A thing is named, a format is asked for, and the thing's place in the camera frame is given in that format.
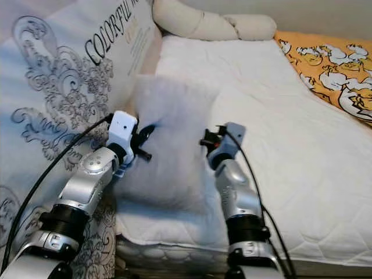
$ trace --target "quilted mattress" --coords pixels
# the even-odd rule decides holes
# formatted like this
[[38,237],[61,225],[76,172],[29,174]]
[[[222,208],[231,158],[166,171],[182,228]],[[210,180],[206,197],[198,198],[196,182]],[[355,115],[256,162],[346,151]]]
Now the quilted mattress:
[[[293,259],[372,267],[372,131],[314,96],[274,41],[168,36],[157,74],[218,88],[210,126],[246,126],[242,147]],[[200,220],[119,202],[117,232],[144,249],[168,247],[151,246],[153,259],[184,262],[200,256],[185,249],[199,249],[222,260],[226,228],[218,197],[211,200]]]

